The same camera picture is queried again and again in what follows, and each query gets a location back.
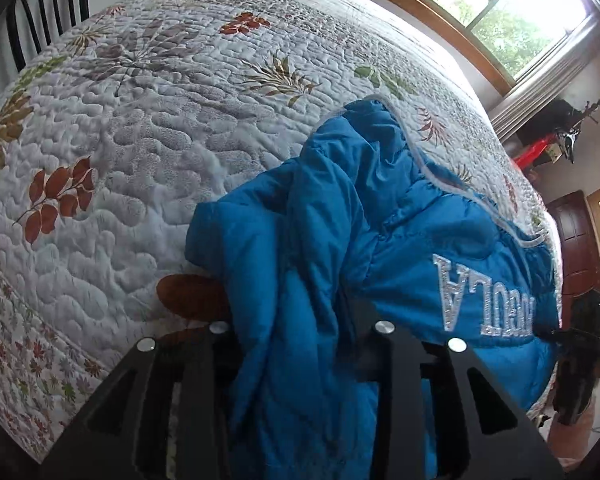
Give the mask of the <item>blue quilted puffer jacket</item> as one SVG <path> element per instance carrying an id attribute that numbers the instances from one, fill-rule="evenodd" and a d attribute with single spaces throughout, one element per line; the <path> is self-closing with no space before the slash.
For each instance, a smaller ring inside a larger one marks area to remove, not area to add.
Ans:
<path id="1" fill-rule="evenodd" d="M 556 262 L 539 234 L 415 144 L 381 99 L 345 105 L 301 153 L 197 206 L 186 259 L 224 287 L 244 352 L 232 387 L 237 479 L 364 479 L 378 389 L 338 352 L 350 304 L 434 344 L 466 341 L 524 410 L 556 350 Z"/>

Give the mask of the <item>coat rack with clothes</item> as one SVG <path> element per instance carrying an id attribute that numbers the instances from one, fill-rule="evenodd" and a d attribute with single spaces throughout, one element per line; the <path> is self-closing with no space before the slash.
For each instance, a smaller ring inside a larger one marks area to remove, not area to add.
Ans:
<path id="1" fill-rule="evenodd" d="M 572 164 L 583 124 L 587 119 L 598 124 L 595 114 L 599 109 L 600 99 L 586 102 L 582 110 L 561 98 L 551 100 L 515 133 L 521 151 L 513 161 L 522 171 L 562 158 Z"/>

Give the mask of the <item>pink cloth pile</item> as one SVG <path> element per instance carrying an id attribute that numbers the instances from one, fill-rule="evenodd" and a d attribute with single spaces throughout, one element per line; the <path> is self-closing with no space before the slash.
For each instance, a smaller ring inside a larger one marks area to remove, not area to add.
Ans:
<path id="1" fill-rule="evenodd" d="M 562 424 L 555 416 L 548 432 L 547 445 L 565 470 L 576 468 L 588 454 L 595 417 L 595 398 L 573 425 Z"/>

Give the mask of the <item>dark wooden headboard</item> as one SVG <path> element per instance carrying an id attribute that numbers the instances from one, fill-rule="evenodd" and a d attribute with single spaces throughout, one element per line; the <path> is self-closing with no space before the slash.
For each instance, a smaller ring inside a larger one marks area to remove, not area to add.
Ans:
<path id="1" fill-rule="evenodd" d="M 567 328 L 573 301 L 590 289 L 600 292 L 600 252 L 582 191 L 553 200 L 547 209 L 556 222 L 562 248 L 562 326 Z"/>

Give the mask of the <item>white window curtain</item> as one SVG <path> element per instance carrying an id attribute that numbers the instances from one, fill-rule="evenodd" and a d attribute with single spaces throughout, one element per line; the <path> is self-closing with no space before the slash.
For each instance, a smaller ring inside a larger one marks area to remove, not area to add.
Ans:
<path id="1" fill-rule="evenodd" d="M 600 17 L 587 16 L 575 30 L 534 62 L 514 88 L 488 113 L 500 141 L 506 141 L 552 99 L 567 89 L 600 52 Z"/>

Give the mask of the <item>white floral quilted bedspread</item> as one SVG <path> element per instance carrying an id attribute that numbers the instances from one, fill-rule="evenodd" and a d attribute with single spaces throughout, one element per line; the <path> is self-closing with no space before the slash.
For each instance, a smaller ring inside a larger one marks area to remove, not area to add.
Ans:
<path id="1" fill-rule="evenodd" d="M 296 156 L 347 102 L 388 99 L 432 160 L 562 274 L 556 224 L 454 58 L 370 0 L 123 0 L 0 99 L 0 426 L 40 462 L 143 336 L 178 328 L 195 207 Z"/>

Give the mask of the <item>black metal chair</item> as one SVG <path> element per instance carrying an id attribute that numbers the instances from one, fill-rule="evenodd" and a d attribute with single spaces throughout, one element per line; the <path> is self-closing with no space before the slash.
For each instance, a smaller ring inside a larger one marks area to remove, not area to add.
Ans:
<path id="1" fill-rule="evenodd" d="M 56 36 L 90 15 L 90 0 L 9 0 L 4 19 L 15 69 L 26 66 L 27 50 L 40 54 Z"/>

